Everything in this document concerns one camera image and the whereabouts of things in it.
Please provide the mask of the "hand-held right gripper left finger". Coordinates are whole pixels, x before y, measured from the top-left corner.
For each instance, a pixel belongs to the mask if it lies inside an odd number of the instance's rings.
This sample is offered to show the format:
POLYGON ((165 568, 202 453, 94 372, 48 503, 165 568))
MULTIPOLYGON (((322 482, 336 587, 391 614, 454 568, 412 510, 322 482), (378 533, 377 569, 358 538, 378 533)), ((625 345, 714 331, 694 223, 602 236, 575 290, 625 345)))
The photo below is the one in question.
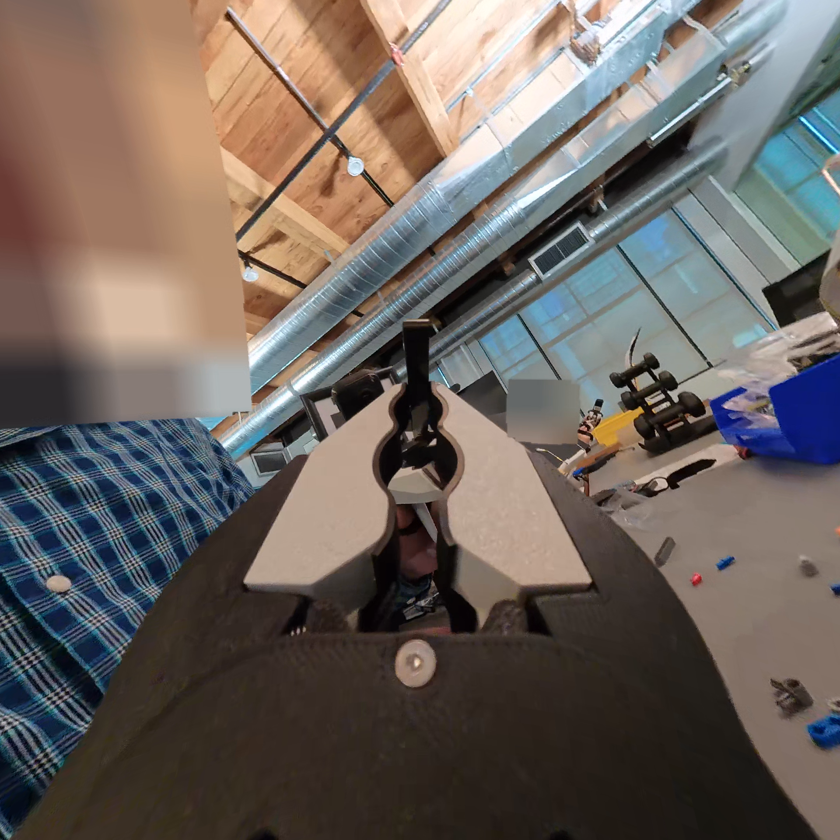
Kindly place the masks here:
POLYGON ((406 415, 395 385, 315 447, 245 574, 260 594, 302 596, 372 625, 396 592, 396 502, 406 415))

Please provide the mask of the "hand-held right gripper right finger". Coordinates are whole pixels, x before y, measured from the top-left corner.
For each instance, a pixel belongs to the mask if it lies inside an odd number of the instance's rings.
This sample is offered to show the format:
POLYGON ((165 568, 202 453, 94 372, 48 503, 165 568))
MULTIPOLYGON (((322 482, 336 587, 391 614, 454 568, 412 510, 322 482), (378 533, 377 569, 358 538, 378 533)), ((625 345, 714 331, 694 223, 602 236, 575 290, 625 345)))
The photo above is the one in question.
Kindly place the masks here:
POLYGON ((452 632, 475 632, 500 602, 588 592, 593 579, 531 453, 432 384, 441 483, 435 583, 452 632))

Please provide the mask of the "black holed lego beam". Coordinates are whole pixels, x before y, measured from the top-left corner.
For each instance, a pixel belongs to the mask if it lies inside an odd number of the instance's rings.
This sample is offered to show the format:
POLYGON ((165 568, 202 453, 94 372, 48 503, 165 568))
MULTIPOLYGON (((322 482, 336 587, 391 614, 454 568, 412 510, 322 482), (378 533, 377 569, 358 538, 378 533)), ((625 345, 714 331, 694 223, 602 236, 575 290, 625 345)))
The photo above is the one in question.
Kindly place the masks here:
POLYGON ((433 439, 430 431, 430 399, 432 389, 428 378, 429 343, 435 328, 428 319, 409 319, 403 324, 403 346, 406 363, 406 399, 412 439, 403 450, 403 465, 413 468, 425 466, 426 449, 433 439))

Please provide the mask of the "dark grey lego connector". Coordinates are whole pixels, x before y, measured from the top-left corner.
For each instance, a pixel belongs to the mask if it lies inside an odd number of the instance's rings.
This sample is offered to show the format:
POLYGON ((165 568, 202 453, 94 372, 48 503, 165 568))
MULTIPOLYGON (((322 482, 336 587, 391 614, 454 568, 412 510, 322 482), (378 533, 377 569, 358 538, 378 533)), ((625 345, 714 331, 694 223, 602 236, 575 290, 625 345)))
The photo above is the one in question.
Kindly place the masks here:
POLYGON ((811 693, 795 678, 770 679, 774 703, 782 715, 790 718, 813 706, 811 693))

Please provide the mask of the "person's left hand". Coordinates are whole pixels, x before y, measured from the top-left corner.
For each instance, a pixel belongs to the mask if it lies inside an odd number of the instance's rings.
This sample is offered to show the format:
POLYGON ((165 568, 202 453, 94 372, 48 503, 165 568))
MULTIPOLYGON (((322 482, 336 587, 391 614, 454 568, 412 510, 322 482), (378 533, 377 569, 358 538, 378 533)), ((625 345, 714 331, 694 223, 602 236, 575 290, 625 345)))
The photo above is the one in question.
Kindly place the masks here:
POLYGON ((400 572, 409 581, 433 574, 438 566, 436 542, 423 522, 415 518, 397 530, 400 572))

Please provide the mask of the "white framed sign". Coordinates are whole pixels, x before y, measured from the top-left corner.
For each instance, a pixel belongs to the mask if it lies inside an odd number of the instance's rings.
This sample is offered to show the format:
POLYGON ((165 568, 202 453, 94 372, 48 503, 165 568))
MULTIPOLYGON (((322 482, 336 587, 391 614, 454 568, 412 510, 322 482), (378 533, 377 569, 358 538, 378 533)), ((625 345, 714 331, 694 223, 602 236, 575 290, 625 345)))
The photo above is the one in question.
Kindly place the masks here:
POLYGON ((330 385, 300 394, 312 433, 318 442, 335 434, 344 424, 344 417, 336 406, 330 385))

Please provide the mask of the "clear plastic bag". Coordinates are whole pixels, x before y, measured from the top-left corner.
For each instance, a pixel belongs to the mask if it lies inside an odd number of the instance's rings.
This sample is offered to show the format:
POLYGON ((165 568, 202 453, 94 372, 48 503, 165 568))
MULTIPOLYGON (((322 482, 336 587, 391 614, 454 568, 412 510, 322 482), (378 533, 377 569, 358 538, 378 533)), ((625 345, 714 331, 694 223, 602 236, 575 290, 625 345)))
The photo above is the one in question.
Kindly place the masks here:
POLYGON ((618 525, 640 529, 648 515, 645 505, 650 497, 630 486, 619 486, 598 491, 591 501, 618 525))

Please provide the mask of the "yellow plastic bin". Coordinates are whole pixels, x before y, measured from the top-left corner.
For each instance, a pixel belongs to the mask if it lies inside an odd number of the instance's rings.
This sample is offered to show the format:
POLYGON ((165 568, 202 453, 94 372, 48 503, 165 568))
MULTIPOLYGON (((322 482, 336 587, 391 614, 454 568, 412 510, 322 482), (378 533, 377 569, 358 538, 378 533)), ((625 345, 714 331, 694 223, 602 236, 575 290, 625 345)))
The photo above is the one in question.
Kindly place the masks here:
POLYGON ((641 437, 635 429, 634 420, 643 413, 642 408, 636 408, 630 412, 616 413, 604 418, 595 427, 595 440, 605 447, 614 445, 624 447, 636 443, 641 437))

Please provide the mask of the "black dumbbell rack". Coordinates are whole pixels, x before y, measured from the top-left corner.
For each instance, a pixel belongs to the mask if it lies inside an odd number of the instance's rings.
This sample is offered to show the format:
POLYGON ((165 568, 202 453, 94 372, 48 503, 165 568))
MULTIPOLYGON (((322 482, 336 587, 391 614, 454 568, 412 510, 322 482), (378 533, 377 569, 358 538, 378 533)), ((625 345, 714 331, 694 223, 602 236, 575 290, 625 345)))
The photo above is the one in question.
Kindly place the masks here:
POLYGON ((677 393, 678 382, 660 368, 658 358, 645 353, 624 371, 610 373, 628 411, 640 410, 633 428, 649 456, 663 455, 717 430, 706 404, 693 392, 677 393))

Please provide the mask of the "small blue plastic bin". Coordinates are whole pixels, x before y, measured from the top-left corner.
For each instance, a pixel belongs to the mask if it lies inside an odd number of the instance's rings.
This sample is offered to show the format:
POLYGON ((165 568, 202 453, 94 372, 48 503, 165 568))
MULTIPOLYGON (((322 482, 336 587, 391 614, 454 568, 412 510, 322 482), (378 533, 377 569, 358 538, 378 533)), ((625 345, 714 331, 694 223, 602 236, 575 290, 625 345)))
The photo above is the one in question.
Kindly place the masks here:
POLYGON ((713 397, 709 408, 718 431, 730 445, 758 453, 781 440, 769 395, 753 386, 736 386, 713 397))

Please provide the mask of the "white vent grille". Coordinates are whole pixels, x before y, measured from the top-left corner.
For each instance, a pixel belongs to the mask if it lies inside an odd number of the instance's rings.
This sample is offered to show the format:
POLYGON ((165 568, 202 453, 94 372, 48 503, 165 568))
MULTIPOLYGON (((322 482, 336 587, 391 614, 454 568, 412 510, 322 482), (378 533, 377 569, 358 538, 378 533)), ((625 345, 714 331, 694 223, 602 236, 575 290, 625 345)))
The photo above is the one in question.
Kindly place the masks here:
POLYGON ((592 244, 593 238, 587 227, 578 221, 532 255, 528 264, 538 277, 544 279, 592 244))

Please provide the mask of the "grey ceiling pipe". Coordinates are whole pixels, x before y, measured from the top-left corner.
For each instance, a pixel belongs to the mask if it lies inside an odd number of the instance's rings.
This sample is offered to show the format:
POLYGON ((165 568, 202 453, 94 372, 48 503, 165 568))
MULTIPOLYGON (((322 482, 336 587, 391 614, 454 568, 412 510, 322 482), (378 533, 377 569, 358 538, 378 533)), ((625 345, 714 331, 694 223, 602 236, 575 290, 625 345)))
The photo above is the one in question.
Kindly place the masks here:
POLYGON ((294 164, 291 170, 283 178, 283 180, 273 187, 271 192, 265 197, 257 209, 252 211, 248 219, 238 229, 235 238, 239 243, 251 229, 256 226, 259 220, 272 208, 277 199, 286 191, 288 186, 293 183, 299 175, 309 166, 314 158, 320 153, 321 149, 327 145, 335 145, 345 158, 350 158, 351 154, 348 148, 340 141, 338 137, 339 131, 345 123, 355 114, 358 108, 365 104, 367 99, 379 88, 386 78, 396 69, 404 67, 405 57, 409 54, 415 43, 425 35, 427 30, 433 23, 443 14, 443 12, 451 4, 450 1, 438 2, 433 10, 422 19, 421 23, 415 27, 414 31, 408 35, 400 43, 389 45, 389 58, 375 73, 368 84, 358 93, 345 110, 334 120, 329 126, 323 128, 321 135, 307 150, 307 152, 294 164))

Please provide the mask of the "black mesh chair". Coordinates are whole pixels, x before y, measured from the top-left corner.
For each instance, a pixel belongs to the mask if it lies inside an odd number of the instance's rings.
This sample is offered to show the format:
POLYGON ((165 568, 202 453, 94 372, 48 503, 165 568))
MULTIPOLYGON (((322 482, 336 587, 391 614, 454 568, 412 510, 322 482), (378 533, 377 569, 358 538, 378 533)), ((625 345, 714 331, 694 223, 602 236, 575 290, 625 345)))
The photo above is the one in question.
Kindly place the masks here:
POLYGON ((762 289, 780 328, 825 311, 820 300, 821 282, 819 275, 795 272, 762 289))

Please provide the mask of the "large silver air duct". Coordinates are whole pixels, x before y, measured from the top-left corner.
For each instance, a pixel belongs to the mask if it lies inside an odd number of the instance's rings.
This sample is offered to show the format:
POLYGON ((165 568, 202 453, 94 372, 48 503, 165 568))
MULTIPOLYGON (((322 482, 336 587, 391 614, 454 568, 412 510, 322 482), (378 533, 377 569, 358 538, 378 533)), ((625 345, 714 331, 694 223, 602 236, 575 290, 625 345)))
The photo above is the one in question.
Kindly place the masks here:
POLYGON ((413 259, 627 81, 694 2, 620 2, 586 34, 592 62, 568 45, 545 59, 466 140, 248 342, 250 391, 373 296, 413 259))
POLYGON ((237 459, 294 417, 302 397, 332 385, 600 175, 705 95, 718 80, 727 44, 722 30, 698 28, 656 68, 554 152, 488 213, 427 259, 374 310, 275 390, 220 443, 237 459))

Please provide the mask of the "thin silver spiral duct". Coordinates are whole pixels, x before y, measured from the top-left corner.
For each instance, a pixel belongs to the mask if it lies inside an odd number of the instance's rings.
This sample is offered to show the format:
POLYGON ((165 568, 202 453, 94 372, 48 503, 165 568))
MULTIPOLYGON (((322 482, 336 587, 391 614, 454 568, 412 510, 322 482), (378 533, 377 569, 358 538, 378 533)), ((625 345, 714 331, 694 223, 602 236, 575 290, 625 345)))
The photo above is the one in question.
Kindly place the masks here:
POLYGON ((709 140, 683 154, 587 227, 593 238, 593 244, 588 249, 544 279, 528 265, 499 291, 442 331, 430 343, 429 360, 439 361, 461 344, 478 338, 545 291, 572 277, 596 257, 619 245, 627 236, 672 207, 695 184, 716 172, 727 156, 728 147, 721 138, 709 140))

